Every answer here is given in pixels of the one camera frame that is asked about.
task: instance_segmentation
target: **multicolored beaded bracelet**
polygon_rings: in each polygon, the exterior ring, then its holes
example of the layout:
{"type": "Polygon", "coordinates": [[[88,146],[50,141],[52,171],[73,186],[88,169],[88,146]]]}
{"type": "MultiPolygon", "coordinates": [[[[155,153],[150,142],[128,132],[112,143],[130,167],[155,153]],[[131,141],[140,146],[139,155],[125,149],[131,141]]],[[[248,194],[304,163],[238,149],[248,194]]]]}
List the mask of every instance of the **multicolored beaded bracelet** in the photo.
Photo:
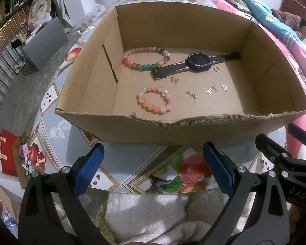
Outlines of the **multicolored beaded bracelet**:
{"type": "Polygon", "coordinates": [[[169,60],[170,60],[170,53],[168,53],[168,51],[165,49],[160,49],[157,47],[141,47],[141,48],[131,49],[131,50],[126,51],[124,53],[124,56],[122,57],[122,63],[124,65],[126,65],[128,68],[134,68],[135,70],[138,70],[138,71],[150,71],[155,67],[160,67],[166,64],[166,62],[169,62],[169,60]],[[147,65],[140,65],[137,63],[132,63],[130,60],[128,60],[128,56],[131,55],[132,53],[143,52],[143,51],[158,52],[162,56],[164,56],[164,58],[155,64],[147,64],[147,65]]]}
{"type": "Polygon", "coordinates": [[[157,87],[157,86],[148,85],[147,87],[143,87],[143,89],[139,91],[137,96],[139,97],[139,102],[142,103],[144,107],[148,108],[149,110],[154,110],[154,112],[156,113],[161,112],[164,114],[167,112],[167,110],[170,111],[172,109],[173,101],[169,95],[169,92],[168,90],[163,89],[163,87],[161,86],[157,87]],[[146,99],[144,98],[144,93],[146,93],[147,91],[157,91],[157,93],[162,93],[162,95],[164,95],[167,100],[166,106],[159,107],[146,101],[146,99]]]}

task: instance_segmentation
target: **smartwatch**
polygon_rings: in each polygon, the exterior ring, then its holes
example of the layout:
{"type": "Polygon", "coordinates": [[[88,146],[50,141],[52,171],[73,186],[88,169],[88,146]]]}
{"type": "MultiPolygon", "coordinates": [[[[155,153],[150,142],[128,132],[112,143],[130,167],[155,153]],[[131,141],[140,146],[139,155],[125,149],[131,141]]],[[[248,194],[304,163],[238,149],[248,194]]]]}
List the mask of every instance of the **smartwatch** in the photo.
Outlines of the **smartwatch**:
{"type": "Polygon", "coordinates": [[[152,74],[155,78],[165,78],[169,75],[189,70],[193,70],[195,72],[203,72],[208,71],[214,64],[224,63],[236,59],[240,59],[240,54],[238,52],[219,56],[207,56],[201,52],[193,53],[188,55],[187,59],[180,63],[153,68],[152,74]]]}

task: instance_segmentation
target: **pink blanket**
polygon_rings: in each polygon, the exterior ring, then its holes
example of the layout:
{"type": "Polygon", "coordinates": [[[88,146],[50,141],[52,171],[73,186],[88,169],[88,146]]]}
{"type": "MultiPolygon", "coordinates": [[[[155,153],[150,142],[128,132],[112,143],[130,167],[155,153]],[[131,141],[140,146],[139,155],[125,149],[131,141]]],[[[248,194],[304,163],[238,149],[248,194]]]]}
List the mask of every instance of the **pink blanket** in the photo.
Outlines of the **pink blanket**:
{"type": "MultiPolygon", "coordinates": [[[[221,10],[228,11],[230,13],[242,16],[247,19],[251,19],[251,16],[235,9],[225,0],[210,1],[213,2],[221,10]]],[[[301,85],[306,94],[306,46],[302,42],[296,43],[292,51],[290,52],[287,47],[280,40],[278,40],[270,31],[268,31],[262,25],[260,25],[260,27],[265,31],[266,34],[268,34],[268,36],[275,42],[275,44],[280,48],[282,53],[286,56],[292,66],[292,69],[295,71],[297,77],[300,79],[301,85]]],[[[294,124],[298,125],[306,131],[306,114],[294,121],[294,124]]],[[[302,144],[287,133],[287,145],[288,150],[292,154],[292,156],[297,158],[299,155],[299,151],[302,148],[302,144]]]]}

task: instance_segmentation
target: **watch strap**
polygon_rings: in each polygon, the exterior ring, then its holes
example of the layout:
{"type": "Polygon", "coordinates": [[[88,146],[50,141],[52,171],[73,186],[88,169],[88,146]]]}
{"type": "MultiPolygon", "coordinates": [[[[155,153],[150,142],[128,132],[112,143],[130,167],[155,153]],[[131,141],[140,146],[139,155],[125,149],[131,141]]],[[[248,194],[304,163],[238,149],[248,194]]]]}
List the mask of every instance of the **watch strap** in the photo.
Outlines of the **watch strap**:
{"type": "Polygon", "coordinates": [[[185,61],[180,63],[170,64],[164,67],[157,67],[152,69],[152,74],[155,78],[164,78],[168,75],[180,73],[182,71],[190,70],[185,61]]]}
{"type": "Polygon", "coordinates": [[[240,54],[238,52],[233,52],[227,55],[209,56],[209,58],[212,62],[212,65],[214,65],[240,59],[240,54]]]}

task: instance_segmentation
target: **blue gripper pad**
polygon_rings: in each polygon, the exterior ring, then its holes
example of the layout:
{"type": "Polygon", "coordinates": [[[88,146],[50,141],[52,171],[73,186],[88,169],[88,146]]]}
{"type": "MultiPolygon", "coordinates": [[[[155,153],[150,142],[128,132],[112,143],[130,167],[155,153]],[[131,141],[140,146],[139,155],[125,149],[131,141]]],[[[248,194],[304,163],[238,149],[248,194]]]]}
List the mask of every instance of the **blue gripper pad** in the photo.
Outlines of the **blue gripper pad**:
{"type": "Polygon", "coordinates": [[[220,190],[228,196],[231,196],[234,193],[233,177],[219,156],[211,148],[210,143],[204,144],[203,157],[209,166],[218,186],[220,187],[220,190]]]}
{"type": "Polygon", "coordinates": [[[306,146],[306,131],[293,123],[288,124],[287,129],[290,135],[306,146]]]}
{"type": "Polygon", "coordinates": [[[99,169],[104,158],[104,147],[100,143],[96,143],[91,151],[86,155],[87,159],[82,167],[79,169],[74,178],[73,193],[77,198],[84,194],[90,185],[95,173],[99,169]]]}

